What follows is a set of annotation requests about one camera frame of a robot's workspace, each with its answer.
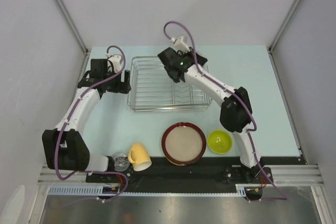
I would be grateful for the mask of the lime green bowl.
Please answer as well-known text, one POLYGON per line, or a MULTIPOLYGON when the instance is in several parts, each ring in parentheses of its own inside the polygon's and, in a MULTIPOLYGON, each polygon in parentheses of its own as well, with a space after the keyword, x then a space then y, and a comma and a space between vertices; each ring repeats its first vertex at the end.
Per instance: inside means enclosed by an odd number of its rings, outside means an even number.
POLYGON ((207 145, 216 154, 226 154, 232 149, 233 141, 227 132, 216 130, 208 135, 207 145))

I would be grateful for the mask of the chrome wire dish rack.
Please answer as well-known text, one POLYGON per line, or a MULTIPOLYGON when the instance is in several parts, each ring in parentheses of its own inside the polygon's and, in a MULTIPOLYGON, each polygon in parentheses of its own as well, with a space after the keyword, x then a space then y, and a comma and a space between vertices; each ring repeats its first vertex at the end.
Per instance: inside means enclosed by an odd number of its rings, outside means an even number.
POLYGON ((155 56, 131 61, 128 106, 135 112, 204 111, 212 99, 201 89, 171 80, 155 56))

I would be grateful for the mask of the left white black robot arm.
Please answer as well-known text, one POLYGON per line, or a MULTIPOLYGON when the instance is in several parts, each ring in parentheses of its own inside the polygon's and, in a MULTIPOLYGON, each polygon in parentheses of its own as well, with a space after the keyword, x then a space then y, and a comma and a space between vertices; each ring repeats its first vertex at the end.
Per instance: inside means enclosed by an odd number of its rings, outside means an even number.
POLYGON ((103 181, 112 181, 116 169, 109 165, 111 158, 90 153, 82 134, 92 110, 106 92, 127 94, 130 90, 130 72, 124 68, 121 55, 92 59, 66 115, 54 129, 42 134, 48 168, 97 171, 103 181))

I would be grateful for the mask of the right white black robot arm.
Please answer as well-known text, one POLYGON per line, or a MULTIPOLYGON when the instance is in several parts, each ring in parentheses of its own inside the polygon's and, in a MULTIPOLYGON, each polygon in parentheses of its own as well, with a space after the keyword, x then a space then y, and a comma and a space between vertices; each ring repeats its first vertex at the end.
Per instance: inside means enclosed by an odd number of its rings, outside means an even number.
POLYGON ((247 90, 243 87, 235 89, 214 78, 204 69, 207 58, 194 52, 193 48, 182 52, 168 47, 157 56, 175 83, 183 81, 193 85, 218 104, 221 109, 219 121, 233 134, 239 149, 243 179, 254 183, 261 177, 261 157, 251 135, 257 125, 247 90))

